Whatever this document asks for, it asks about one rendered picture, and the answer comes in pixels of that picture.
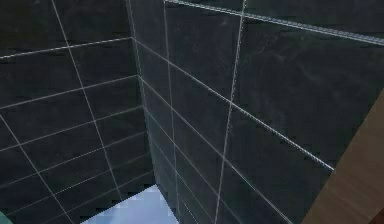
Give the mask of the brown wooden door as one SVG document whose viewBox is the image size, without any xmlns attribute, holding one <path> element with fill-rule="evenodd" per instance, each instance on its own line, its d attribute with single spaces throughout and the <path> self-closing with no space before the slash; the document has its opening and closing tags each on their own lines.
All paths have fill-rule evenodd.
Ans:
<svg viewBox="0 0 384 224">
<path fill-rule="evenodd" d="M 384 89 L 301 224 L 384 224 Z"/>
</svg>

